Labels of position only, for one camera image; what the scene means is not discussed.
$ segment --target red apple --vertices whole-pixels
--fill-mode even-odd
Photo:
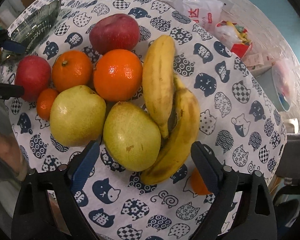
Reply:
[[[50,76],[51,68],[45,59],[39,56],[26,56],[18,64],[14,84],[25,89],[21,97],[23,100],[34,102],[48,87]]]
[[[139,38],[138,23],[131,16],[123,13],[100,20],[89,35],[92,47],[101,55],[114,49],[132,50],[138,44]]]

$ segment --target banana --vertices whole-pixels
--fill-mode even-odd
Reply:
[[[151,44],[143,63],[142,89],[147,110],[167,138],[173,103],[173,61],[175,47],[170,36],[162,35]]]
[[[192,143],[199,132],[200,108],[197,98],[174,75],[175,107],[177,125],[172,130],[167,144],[160,150],[155,163],[141,173],[141,181],[153,185],[172,176],[186,161]]]

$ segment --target mandarin orange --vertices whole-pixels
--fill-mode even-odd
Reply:
[[[52,104],[59,92],[52,88],[43,90],[37,99],[37,113],[40,118],[49,121]]]
[[[96,92],[107,101],[129,100],[141,83],[142,63],[134,53],[125,49],[114,49],[104,54],[93,73]]]
[[[211,192],[207,189],[199,171],[194,168],[192,175],[190,177],[190,183],[193,191],[198,195],[209,195]]]
[[[52,68],[52,81],[59,92],[71,87],[86,85],[93,66],[89,57],[81,51],[70,50],[61,54]]]

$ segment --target power outlet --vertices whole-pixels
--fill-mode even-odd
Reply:
[[[221,2],[223,2],[223,10],[225,10],[226,12],[230,13],[232,7],[234,6],[234,3],[231,2],[230,0],[219,0]]]

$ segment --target green pear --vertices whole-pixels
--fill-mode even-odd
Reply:
[[[64,146],[87,145],[102,133],[106,117],[103,98],[87,86],[76,86],[61,92],[50,112],[50,129]]]
[[[103,139],[111,157],[129,171],[143,171],[157,159],[161,135],[149,114],[129,102],[110,110]]]

